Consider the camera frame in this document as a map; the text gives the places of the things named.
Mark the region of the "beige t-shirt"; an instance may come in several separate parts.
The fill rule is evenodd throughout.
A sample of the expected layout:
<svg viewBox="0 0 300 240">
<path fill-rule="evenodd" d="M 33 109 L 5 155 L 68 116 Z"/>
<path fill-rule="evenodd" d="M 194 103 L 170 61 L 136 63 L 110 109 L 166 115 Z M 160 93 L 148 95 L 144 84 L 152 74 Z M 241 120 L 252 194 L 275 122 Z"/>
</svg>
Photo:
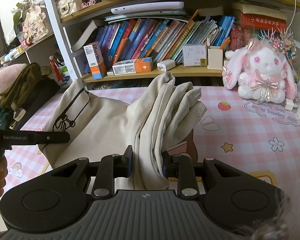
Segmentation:
<svg viewBox="0 0 300 240">
<path fill-rule="evenodd" d="M 41 144 L 52 168 L 80 157 L 100 161 L 110 154 L 133 150 L 129 178 L 117 178 L 116 189 L 164 190 L 170 182 L 163 173 L 162 153 L 180 143 L 202 119 L 206 106 L 202 91 L 187 82 L 175 84 L 165 72 L 157 76 L 131 104 L 88 92 L 74 81 L 63 94 L 44 131 L 66 131 L 65 144 Z"/>
</svg>

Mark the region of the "olive brown bag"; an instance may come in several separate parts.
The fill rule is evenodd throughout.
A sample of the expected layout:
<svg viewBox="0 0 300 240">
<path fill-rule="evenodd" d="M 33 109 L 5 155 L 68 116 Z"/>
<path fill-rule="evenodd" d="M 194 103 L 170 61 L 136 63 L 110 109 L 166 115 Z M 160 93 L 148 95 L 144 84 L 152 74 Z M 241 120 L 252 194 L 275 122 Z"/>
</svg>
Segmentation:
<svg viewBox="0 0 300 240">
<path fill-rule="evenodd" d="M 11 87 L 1 93 L 2 108 L 19 109 L 26 102 L 36 84 L 42 79 L 41 67 L 38 63 L 31 63 L 25 67 Z"/>
</svg>

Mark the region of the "pink fuzzy hat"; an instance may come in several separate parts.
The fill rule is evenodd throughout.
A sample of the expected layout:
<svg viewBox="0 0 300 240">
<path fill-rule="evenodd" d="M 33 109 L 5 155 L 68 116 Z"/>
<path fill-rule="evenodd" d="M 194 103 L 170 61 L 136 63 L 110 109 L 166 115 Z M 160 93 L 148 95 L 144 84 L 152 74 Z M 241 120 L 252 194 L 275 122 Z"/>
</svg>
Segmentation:
<svg viewBox="0 0 300 240">
<path fill-rule="evenodd" d="M 25 63 L 13 64 L 0 70 L 0 94 L 11 87 L 26 66 L 27 64 Z"/>
</svg>

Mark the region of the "white green-lid jar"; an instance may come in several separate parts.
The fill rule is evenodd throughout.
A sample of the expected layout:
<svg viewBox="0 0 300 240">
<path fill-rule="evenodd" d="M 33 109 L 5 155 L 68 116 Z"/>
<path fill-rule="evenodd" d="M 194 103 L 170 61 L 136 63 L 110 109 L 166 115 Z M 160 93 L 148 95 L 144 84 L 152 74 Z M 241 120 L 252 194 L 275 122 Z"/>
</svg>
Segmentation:
<svg viewBox="0 0 300 240">
<path fill-rule="evenodd" d="M 69 74 L 68 69 L 67 69 L 66 66 L 60 66 L 58 69 L 61 73 L 61 77 L 62 77 L 63 82 L 68 82 L 68 81 L 71 80 L 70 74 Z"/>
</svg>

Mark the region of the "pink checkered table mat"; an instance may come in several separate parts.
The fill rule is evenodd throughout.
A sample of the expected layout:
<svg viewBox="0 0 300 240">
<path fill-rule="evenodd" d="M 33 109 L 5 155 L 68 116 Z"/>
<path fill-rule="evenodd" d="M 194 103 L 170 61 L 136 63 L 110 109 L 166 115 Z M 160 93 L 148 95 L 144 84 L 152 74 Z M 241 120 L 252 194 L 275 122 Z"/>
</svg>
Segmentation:
<svg viewBox="0 0 300 240">
<path fill-rule="evenodd" d="M 146 88 L 92 90 L 97 96 L 132 103 Z M 300 121 L 281 105 L 256 105 L 223 87 L 201 87 L 207 112 L 194 128 L 199 161 L 216 158 L 241 171 L 300 194 Z M 41 130 L 62 94 L 56 94 L 22 127 Z M 5 192 L 50 169 L 37 146 L 6 152 L 9 174 Z"/>
</svg>

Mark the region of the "white power adapter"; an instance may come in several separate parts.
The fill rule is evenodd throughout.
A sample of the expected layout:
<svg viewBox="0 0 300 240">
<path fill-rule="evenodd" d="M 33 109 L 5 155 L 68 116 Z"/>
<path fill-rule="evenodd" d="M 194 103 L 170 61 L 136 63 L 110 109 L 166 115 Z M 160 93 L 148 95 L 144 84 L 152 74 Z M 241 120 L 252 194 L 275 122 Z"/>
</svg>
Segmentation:
<svg viewBox="0 0 300 240">
<path fill-rule="evenodd" d="M 162 72 L 168 72 L 169 70 L 173 69 L 175 66 L 176 66 L 175 61 L 170 59 L 157 63 L 157 69 Z"/>
</svg>

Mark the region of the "tall white orange box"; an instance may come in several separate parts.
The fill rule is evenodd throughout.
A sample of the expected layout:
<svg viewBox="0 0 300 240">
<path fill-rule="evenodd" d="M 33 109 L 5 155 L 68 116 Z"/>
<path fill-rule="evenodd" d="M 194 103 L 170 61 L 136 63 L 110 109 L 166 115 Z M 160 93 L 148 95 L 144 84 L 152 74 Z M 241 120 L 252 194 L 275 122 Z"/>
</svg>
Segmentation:
<svg viewBox="0 0 300 240">
<path fill-rule="evenodd" d="M 107 70 L 98 42 L 93 42 L 84 46 L 84 52 L 93 79 L 104 78 L 107 74 Z"/>
</svg>

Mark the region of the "flat white orange box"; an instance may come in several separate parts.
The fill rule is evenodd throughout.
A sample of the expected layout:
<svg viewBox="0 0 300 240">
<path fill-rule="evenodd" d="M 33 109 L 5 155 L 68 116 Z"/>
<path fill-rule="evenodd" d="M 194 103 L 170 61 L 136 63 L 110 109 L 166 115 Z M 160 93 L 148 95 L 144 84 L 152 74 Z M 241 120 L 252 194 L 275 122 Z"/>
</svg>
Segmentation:
<svg viewBox="0 0 300 240">
<path fill-rule="evenodd" d="M 151 72 L 153 61 L 151 57 L 124 60 L 113 64 L 114 75 L 139 74 Z"/>
</svg>

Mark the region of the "white cube box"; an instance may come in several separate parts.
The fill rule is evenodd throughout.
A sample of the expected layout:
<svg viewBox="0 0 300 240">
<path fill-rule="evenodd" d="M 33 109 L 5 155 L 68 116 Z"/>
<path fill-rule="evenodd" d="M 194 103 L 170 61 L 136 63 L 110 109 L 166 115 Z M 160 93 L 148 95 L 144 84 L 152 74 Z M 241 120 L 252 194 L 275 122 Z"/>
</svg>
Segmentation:
<svg viewBox="0 0 300 240">
<path fill-rule="evenodd" d="M 207 47 L 206 44 L 186 44 L 183 50 L 183 65 L 185 67 L 206 67 Z"/>
</svg>

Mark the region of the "small beige box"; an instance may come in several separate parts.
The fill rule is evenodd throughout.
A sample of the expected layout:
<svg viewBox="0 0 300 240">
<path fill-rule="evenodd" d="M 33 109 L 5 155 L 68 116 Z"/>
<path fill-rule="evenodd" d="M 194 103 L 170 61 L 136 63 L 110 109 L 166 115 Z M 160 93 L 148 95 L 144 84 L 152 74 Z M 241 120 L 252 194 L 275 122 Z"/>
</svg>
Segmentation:
<svg viewBox="0 0 300 240">
<path fill-rule="evenodd" d="M 208 52 L 208 69 L 222 70 L 223 69 L 223 50 L 220 47 L 210 46 Z"/>
</svg>

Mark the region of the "pink white plush bunny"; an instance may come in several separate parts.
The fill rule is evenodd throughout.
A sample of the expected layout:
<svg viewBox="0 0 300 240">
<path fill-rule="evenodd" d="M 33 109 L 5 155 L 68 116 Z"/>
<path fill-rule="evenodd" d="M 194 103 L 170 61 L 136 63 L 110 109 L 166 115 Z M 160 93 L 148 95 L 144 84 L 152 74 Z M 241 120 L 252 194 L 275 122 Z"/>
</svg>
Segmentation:
<svg viewBox="0 0 300 240">
<path fill-rule="evenodd" d="M 237 86 L 241 98 L 257 102 L 280 104 L 295 99 L 292 68 L 273 42 L 252 38 L 245 47 L 226 51 L 225 57 L 229 60 L 222 72 L 226 89 Z"/>
</svg>

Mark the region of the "row of colourful books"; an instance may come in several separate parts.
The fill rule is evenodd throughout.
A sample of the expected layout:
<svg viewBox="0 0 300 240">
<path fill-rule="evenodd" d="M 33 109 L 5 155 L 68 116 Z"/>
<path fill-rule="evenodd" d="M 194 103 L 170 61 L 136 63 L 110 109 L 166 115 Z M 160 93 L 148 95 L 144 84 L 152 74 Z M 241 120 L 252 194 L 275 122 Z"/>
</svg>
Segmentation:
<svg viewBox="0 0 300 240">
<path fill-rule="evenodd" d="M 170 14 L 119 15 L 106 18 L 98 27 L 90 23 L 91 39 L 98 42 L 104 63 L 110 69 L 115 62 L 151 57 L 154 63 L 174 60 L 183 63 L 183 46 L 206 44 L 220 47 L 230 36 L 234 16 L 205 15 L 202 19 L 188 19 L 179 12 Z"/>
</svg>

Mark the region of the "wooden white bookshelf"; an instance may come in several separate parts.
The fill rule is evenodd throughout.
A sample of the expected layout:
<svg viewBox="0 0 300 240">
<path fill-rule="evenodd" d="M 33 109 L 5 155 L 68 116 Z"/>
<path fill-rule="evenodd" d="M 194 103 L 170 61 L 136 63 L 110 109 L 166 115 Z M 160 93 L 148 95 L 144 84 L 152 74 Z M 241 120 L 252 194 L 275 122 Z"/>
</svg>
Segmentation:
<svg viewBox="0 0 300 240">
<path fill-rule="evenodd" d="M 300 55 L 300 0 L 33 0 L 18 4 L 23 33 L 30 20 L 50 21 L 70 79 L 81 83 L 141 79 L 159 75 L 156 66 L 119 67 L 120 61 L 172 60 L 172 72 L 220 76 L 223 55 L 239 34 L 262 29 L 287 31 L 288 62 Z"/>
</svg>

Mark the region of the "cream quilted handbag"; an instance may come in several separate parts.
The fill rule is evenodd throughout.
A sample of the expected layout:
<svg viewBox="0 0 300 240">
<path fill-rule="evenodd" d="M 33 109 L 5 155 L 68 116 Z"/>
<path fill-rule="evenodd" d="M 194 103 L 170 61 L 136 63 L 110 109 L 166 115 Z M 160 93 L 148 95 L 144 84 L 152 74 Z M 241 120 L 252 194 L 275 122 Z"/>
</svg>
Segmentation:
<svg viewBox="0 0 300 240">
<path fill-rule="evenodd" d="M 74 12 L 82 9 L 82 0 L 59 0 L 57 2 L 57 10 L 60 19 L 65 18 Z"/>
</svg>

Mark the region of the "white tablet on books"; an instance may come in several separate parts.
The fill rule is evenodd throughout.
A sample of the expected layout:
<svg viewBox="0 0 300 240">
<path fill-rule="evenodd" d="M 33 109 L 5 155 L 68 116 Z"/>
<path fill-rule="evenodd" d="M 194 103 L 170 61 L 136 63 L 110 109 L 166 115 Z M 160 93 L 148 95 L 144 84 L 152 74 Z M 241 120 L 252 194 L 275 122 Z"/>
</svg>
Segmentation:
<svg viewBox="0 0 300 240">
<path fill-rule="evenodd" d="M 124 5 L 121 7 L 111 8 L 114 15 L 130 14 L 133 12 L 155 11 L 155 10 L 178 10 L 184 8 L 184 2 L 152 2 L 133 5 Z"/>
</svg>

